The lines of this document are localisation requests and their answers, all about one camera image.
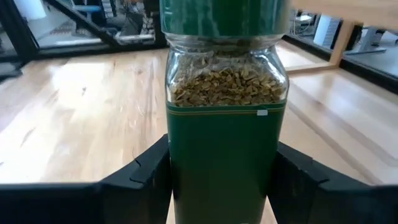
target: green jar lid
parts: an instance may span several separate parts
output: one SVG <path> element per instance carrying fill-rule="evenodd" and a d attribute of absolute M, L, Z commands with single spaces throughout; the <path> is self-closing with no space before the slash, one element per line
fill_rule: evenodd
<path fill-rule="evenodd" d="M 204 37 L 283 34 L 290 0 L 160 0 L 162 32 Z"/>

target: wooden table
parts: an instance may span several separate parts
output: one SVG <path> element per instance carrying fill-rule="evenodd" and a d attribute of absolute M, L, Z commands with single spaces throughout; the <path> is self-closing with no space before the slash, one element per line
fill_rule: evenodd
<path fill-rule="evenodd" d="M 32 62 L 0 85 L 0 183 L 98 181 L 167 132 L 167 49 Z M 322 62 L 282 42 L 285 66 Z M 369 184 L 398 183 L 398 96 L 342 70 L 290 79 L 280 140 Z M 264 223 L 272 223 L 268 205 Z M 168 223 L 174 222 L 173 206 Z"/>

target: green label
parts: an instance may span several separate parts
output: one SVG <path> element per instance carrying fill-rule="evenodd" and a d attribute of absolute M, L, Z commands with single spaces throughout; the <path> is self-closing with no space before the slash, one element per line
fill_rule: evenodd
<path fill-rule="evenodd" d="M 284 34 L 290 0 L 160 0 L 162 31 L 205 37 Z"/>
<path fill-rule="evenodd" d="M 178 224 L 260 223 L 284 109 L 167 105 Z"/>

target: gold stripe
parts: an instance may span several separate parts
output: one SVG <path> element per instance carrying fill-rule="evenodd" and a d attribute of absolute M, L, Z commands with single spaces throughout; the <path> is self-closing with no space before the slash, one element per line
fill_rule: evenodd
<path fill-rule="evenodd" d="M 274 113 L 274 112 L 278 112 L 278 111 L 282 111 L 284 109 L 283 108 L 273 108 L 273 109 L 265 109 L 267 110 L 269 113 Z M 176 112 L 176 111 L 172 111 L 170 109 L 167 109 L 167 111 L 170 114 L 173 115 L 214 115 L 214 114 L 257 114 L 258 110 L 250 110 L 250 111 L 192 111 L 192 112 Z"/>

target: light wood plank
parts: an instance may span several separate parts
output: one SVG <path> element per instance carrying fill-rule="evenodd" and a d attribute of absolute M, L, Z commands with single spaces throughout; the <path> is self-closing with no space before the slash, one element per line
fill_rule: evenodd
<path fill-rule="evenodd" d="M 336 80 L 344 79 L 338 70 L 311 78 L 293 78 L 289 92 L 290 108 L 365 178 L 375 184 L 398 183 L 397 140 L 394 138 L 398 126 L 393 121 L 389 122 L 398 112 L 398 97 L 395 96 L 395 102 L 386 103 L 386 106 L 380 102 L 373 104 L 372 111 L 358 103 L 366 100 L 370 92 L 362 91 L 361 95 L 346 97 L 344 86 L 334 89 L 341 85 L 341 82 L 334 82 L 334 75 Z M 377 97 L 381 99 L 384 95 L 390 93 L 385 91 Z M 389 116 L 382 118 L 374 110 Z"/>
<path fill-rule="evenodd" d="M 309 73 L 324 71 L 328 69 L 336 68 L 336 65 L 332 65 L 330 62 L 314 63 L 311 65 L 299 65 L 286 67 L 286 73 L 288 75 L 308 75 Z"/>

